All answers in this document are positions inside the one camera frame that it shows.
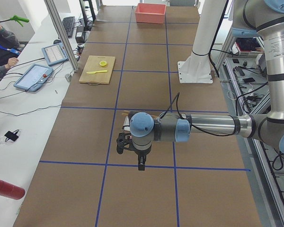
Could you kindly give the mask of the pink plastic bin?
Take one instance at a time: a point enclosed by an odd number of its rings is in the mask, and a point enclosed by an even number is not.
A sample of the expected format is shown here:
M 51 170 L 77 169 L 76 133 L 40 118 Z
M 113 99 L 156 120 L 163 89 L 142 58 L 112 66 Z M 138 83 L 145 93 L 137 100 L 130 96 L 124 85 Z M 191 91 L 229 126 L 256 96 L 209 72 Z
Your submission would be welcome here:
M 163 24 L 166 5 L 139 3 L 135 9 L 135 18 L 138 23 Z

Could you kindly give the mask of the near blue teach pendant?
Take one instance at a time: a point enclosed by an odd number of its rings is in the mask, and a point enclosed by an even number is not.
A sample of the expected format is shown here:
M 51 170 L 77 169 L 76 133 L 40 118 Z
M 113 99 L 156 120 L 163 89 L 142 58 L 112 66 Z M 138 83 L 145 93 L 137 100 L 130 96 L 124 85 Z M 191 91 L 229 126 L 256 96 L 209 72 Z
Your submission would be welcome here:
M 28 92 L 36 92 L 53 73 L 53 68 L 33 64 L 30 68 L 19 78 L 14 87 Z

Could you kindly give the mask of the small black device on table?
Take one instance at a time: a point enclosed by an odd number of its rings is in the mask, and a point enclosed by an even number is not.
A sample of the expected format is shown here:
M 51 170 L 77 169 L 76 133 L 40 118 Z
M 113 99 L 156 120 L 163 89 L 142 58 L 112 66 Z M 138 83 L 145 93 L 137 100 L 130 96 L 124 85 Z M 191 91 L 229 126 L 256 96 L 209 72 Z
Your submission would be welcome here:
M 11 140 L 12 142 L 15 142 L 19 136 L 18 136 L 19 130 L 15 130 L 15 131 L 8 131 L 5 133 L 5 142 L 8 142 L 9 140 Z

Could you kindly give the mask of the blue teach pendant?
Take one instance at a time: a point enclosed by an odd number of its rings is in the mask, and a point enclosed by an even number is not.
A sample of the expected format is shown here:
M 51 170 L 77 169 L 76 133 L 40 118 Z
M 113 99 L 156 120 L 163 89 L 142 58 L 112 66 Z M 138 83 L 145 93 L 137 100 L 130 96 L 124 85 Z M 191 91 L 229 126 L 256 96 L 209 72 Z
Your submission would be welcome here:
M 36 92 L 53 73 L 53 68 L 33 64 L 30 68 L 19 78 L 14 87 L 28 92 Z
M 68 60 L 62 43 L 53 44 L 41 49 L 48 66 L 54 66 Z

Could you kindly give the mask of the red cylindrical bottle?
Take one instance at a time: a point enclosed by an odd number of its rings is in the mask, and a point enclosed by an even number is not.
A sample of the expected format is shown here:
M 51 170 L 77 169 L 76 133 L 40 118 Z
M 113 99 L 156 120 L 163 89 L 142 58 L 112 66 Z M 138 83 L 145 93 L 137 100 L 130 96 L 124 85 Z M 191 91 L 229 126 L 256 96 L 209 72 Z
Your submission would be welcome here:
M 25 190 L 0 179 L 0 196 L 19 200 L 25 195 Z

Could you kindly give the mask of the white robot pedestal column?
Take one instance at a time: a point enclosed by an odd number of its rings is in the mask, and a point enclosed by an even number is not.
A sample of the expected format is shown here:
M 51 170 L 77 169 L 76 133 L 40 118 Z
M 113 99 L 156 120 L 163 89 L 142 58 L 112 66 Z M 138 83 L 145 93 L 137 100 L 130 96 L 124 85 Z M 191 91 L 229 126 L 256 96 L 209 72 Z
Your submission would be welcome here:
M 224 18 L 227 0 L 206 0 L 195 35 L 191 55 L 179 61 L 178 76 L 180 83 L 212 84 L 210 49 L 219 30 L 219 22 Z

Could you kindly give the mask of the yellow lemon slice toy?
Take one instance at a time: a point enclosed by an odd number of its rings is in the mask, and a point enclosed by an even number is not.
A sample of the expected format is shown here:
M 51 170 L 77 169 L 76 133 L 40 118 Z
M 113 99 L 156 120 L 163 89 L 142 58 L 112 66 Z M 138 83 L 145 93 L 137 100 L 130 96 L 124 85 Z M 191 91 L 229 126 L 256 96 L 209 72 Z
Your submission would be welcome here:
M 99 62 L 99 65 L 100 65 L 101 67 L 105 67 L 105 66 L 107 65 L 107 61 L 100 61 L 100 62 Z

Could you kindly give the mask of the bamboo cutting board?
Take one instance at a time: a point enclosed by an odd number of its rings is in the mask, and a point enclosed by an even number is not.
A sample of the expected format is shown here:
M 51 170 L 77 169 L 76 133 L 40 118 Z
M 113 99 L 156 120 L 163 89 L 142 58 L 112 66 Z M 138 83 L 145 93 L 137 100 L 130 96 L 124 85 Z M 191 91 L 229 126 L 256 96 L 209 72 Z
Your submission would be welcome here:
M 99 65 L 100 61 L 107 61 L 105 67 Z M 103 84 L 108 85 L 111 79 L 115 64 L 114 56 L 96 56 L 90 55 L 82 71 L 79 83 L 82 84 Z M 107 73 L 87 74 L 88 71 L 108 70 Z

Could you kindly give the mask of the seated person dark clothes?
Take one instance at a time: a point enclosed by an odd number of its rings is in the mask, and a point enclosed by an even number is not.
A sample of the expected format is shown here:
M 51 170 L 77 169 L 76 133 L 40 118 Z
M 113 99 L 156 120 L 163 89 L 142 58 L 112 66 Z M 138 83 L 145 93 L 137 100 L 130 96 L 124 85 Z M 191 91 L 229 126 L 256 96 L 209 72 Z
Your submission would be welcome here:
M 18 63 L 19 45 L 15 34 L 0 25 L 0 79 Z

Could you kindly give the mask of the aluminium frame post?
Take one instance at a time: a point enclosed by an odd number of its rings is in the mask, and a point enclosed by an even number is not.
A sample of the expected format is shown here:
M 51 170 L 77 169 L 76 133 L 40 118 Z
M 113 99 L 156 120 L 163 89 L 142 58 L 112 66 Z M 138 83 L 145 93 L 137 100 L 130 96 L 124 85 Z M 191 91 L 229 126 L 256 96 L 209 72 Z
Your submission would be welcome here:
M 60 40 L 62 41 L 62 44 L 66 50 L 69 62 L 71 63 L 71 66 L 73 68 L 74 72 L 77 72 L 79 69 L 79 65 L 78 62 L 75 58 L 75 55 L 73 53 L 71 44 L 69 42 L 69 39 L 67 37 L 67 34 L 65 32 L 65 29 L 63 27 L 60 15 L 58 13 L 58 10 L 55 6 L 55 3 L 53 0 L 44 0 L 45 5 L 47 7 L 48 13 L 51 17 L 52 23 L 54 25 L 54 28 L 60 38 Z

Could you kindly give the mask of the green handled grabber tool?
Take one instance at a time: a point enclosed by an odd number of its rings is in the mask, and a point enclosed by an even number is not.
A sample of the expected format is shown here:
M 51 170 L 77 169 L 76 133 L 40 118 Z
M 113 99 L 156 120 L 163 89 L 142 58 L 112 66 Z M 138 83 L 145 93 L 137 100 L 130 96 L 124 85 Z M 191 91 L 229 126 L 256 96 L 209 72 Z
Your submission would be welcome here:
M 7 21 L 16 21 L 16 22 L 19 23 L 22 27 L 23 27 L 22 22 L 24 22 L 24 23 L 30 22 L 30 20 L 29 20 L 28 18 L 23 18 L 23 17 L 17 16 L 17 15 L 14 15 L 14 16 L 8 18 L 8 19 L 0 20 L 0 23 L 7 22 Z

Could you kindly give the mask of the black power adapter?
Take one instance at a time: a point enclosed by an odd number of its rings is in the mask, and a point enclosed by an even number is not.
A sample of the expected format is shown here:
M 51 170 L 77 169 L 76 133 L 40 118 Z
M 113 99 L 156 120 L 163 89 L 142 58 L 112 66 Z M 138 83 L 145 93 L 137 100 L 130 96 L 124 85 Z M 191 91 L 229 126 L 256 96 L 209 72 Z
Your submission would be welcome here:
M 76 27 L 76 35 L 75 35 L 75 40 L 76 43 L 81 44 L 85 42 L 85 30 L 84 26 L 78 26 Z

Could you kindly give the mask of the far blue teach pendant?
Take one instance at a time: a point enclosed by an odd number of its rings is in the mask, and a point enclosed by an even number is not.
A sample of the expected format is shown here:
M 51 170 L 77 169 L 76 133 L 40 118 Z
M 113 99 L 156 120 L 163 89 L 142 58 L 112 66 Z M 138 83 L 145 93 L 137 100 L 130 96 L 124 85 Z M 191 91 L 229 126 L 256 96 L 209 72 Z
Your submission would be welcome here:
M 48 66 L 54 66 L 68 60 L 62 43 L 53 44 L 41 49 Z

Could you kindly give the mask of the black keyboard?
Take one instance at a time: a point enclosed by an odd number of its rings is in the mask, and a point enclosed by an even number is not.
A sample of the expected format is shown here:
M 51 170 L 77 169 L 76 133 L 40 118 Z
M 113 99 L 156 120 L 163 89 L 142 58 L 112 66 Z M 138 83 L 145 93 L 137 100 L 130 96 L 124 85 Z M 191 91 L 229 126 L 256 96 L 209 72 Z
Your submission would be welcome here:
M 75 17 L 65 17 L 62 20 L 62 25 L 68 38 L 72 37 L 75 24 Z

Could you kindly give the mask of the red basket on shelf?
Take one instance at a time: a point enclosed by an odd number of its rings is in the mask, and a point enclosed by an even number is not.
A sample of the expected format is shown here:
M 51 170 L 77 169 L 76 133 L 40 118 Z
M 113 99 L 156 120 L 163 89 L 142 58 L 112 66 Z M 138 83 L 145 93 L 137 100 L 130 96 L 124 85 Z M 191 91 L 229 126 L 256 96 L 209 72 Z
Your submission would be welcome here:
M 264 51 L 256 38 L 237 38 L 234 47 L 241 56 L 255 56 Z

